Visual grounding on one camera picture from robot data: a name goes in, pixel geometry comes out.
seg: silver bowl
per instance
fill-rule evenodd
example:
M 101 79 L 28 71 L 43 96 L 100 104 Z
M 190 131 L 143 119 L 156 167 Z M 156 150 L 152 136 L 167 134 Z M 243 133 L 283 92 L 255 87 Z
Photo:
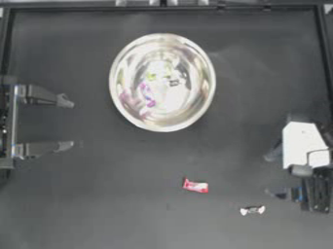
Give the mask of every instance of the silver bowl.
M 214 66 L 199 46 L 172 34 L 151 34 L 119 52 L 109 91 L 123 116 L 152 131 L 175 131 L 206 113 L 215 89 Z

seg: black tray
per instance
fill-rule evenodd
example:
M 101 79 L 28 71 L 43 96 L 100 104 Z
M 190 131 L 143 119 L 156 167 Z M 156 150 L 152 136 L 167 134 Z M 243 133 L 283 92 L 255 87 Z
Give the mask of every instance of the black tray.
M 18 140 L 75 148 L 17 165 L 0 192 L 0 248 L 329 248 L 330 216 L 263 194 L 294 179 L 263 162 L 291 112 L 330 121 L 330 61 L 318 6 L 13 8 L 4 15 L 1 73 L 53 92 L 72 110 L 21 111 Z M 132 126 L 109 97 L 123 46 L 168 32 L 206 50 L 216 93 L 188 128 Z M 182 190 L 183 177 L 210 183 Z M 263 204 L 261 216 L 242 206 Z

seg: black and white object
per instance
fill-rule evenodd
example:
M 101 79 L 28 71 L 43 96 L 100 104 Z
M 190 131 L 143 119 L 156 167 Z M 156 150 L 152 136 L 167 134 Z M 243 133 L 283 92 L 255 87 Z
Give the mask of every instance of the black and white object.
M 290 121 L 282 139 L 265 155 L 267 161 L 282 158 L 282 168 L 299 177 L 297 188 L 270 196 L 301 204 L 302 210 L 329 213 L 331 196 L 331 132 L 317 123 Z
M 0 76 L 0 184 L 8 179 L 14 160 L 36 159 L 68 150 L 72 141 L 17 143 L 20 105 L 51 105 L 72 108 L 64 94 L 55 94 L 34 85 L 18 84 L 17 78 Z

